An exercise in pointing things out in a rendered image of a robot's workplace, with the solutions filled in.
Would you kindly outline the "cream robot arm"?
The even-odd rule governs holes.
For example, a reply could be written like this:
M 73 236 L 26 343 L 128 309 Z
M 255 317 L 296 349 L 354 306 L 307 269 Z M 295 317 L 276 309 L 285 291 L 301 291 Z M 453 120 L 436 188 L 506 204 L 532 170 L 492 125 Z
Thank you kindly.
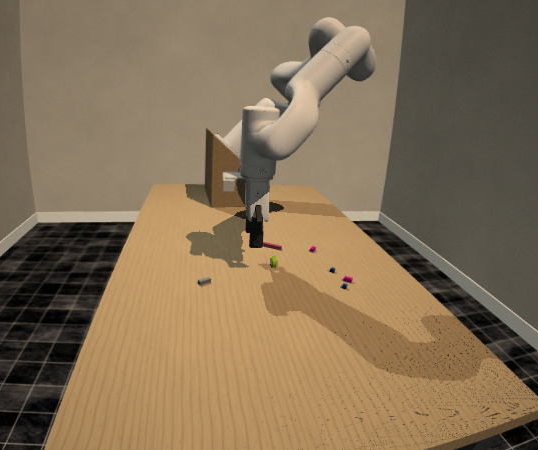
M 242 120 L 224 138 L 215 134 L 240 159 L 241 174 L 223 172 L 223 191 L 234 191 L 235 179 L 275 175 L 276 161 L 292 155 L 310 136 L 322 99 L 346 73 L 355 81 L 373 74 L 376 56 L 370 43 L 370 35 L 362 27 L 346 28 L 330 17 L 314 24 L 308 37 L 312 59 L 303 64 L 282 63 L 270 75 L 272 85 L 290 103 L 264 98 L 255 106 L 244 107 Z

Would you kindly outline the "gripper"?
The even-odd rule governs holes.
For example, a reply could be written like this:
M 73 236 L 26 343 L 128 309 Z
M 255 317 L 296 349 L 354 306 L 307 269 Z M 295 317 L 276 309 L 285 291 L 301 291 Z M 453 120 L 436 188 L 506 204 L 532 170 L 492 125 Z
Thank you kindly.
M 246 233 L 250 233 L 250 248 L 263 247 L 263 219 L 266 222 L 269 221 L 269 181 L 272 179 L 273 176 L 263 179 L 245 179 Z

